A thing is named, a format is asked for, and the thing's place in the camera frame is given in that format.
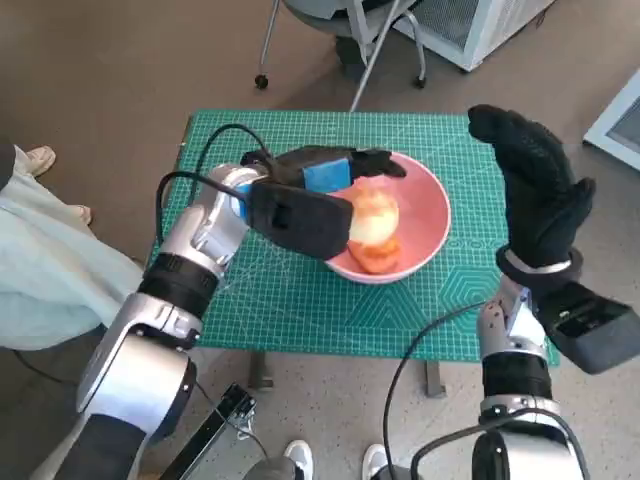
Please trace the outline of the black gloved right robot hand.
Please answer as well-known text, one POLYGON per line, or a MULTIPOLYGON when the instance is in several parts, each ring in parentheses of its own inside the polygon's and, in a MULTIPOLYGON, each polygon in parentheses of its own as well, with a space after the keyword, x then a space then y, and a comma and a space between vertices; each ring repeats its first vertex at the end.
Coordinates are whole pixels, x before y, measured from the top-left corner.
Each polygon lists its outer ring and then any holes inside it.
POLYGON ((468 119, 470 135, 493 148, 503 174, 509 249, 530 268, 569 261, 595 181, 574 178, 562 142, 539 122, 486 104, 471 107, 468 119))

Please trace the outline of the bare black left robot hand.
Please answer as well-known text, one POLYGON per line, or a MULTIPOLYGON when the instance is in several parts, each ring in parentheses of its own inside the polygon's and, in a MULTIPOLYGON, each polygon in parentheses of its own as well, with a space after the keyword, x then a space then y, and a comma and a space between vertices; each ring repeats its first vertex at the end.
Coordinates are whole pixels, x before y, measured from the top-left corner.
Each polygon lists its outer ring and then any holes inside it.
POLYGON ((404 178, 406 170, 381 149, 308 145, 277 156, 271 178, 316 193, 349 188, 360 177, 404 178))

